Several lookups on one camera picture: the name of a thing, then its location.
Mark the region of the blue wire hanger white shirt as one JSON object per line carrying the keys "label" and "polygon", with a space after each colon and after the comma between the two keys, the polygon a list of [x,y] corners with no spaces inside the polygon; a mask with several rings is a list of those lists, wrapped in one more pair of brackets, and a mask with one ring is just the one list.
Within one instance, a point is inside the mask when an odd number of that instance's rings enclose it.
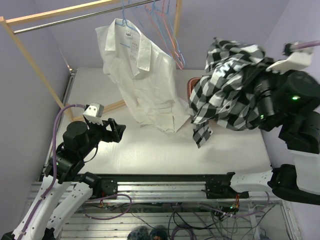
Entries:
{"label": "blue wire hanger white shirt", "polygon": [[126,32],[125,32],[125,35],[127,37],[128,40],[130,41],[133,41],[134,40],[134,37],[135,37],[135,34],[134,32],[137,32],[137,29],[132,26],[131,24],[128,24],[128,21],[126,19],[126,16],[125,16],[125,3],[123,0],[120,1],[121,2],[121,12],[122,12],[122,23],[117,23],[117,25],[119,26],[122,26],[122,27],[126,27]]}

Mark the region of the black white plaid shirt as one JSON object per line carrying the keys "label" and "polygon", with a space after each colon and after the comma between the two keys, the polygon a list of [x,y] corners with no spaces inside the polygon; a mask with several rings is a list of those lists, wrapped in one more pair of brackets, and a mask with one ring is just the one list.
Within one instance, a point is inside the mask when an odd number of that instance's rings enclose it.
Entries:
{"label": "black white plaid shirt", "polygon": [[244,87],[244,68],[255,67],[265,58],[257,44],[215,37],[207,51],[205,72],[194,85],[189,107],[192,110],[193,140],[201,148],[211,137],[211,120],[232,131],[253,130],[260,115],[252,90]]}

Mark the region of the blue wire hanger plaid shirt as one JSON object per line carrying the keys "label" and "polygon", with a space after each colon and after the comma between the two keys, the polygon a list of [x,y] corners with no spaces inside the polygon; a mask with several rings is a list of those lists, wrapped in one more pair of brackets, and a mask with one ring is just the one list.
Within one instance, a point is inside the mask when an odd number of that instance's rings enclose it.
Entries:
{"label": "blue wire hanger plaid shirt", "polygon": [[135,21],[141,27],[141,31],[148,37],[153,38],[157,33],[161,34],[158,17],[156,16],[156,0],[150,3],[135,5],[129,10]]}

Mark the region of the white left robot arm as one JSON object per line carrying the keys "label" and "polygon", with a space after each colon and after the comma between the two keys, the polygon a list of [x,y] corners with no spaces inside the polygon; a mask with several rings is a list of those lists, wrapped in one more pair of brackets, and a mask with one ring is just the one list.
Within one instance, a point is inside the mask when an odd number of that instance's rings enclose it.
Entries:
{"label": "white left robot arm", "polygon": [[55,240],[66,220],[87,200],[105,197],[103,180],[86,172],[62,202],[62,195],[85,166],[85,157],[100,142],[119,143],[126,126],[113,118],[93,123],[70,123],[62,143],[45,169],[41,188],[18,227],[2,236],[4,240]]}

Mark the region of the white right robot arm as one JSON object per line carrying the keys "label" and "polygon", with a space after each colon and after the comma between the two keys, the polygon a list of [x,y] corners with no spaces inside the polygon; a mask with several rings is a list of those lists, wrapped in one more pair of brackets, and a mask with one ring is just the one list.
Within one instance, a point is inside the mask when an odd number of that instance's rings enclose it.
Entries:
{"label": "white right robot arm", "polygon": [[291,152],[294,163],[265,172],[228,172],[205,185],[209,199],[231,198],[247,192],[268,192],[282,200],[320,203],[320,85],[304,71],[286,73],[255,71],[244,83],[253,91],[259,113],[258,127],[280,127],[278,137]]}

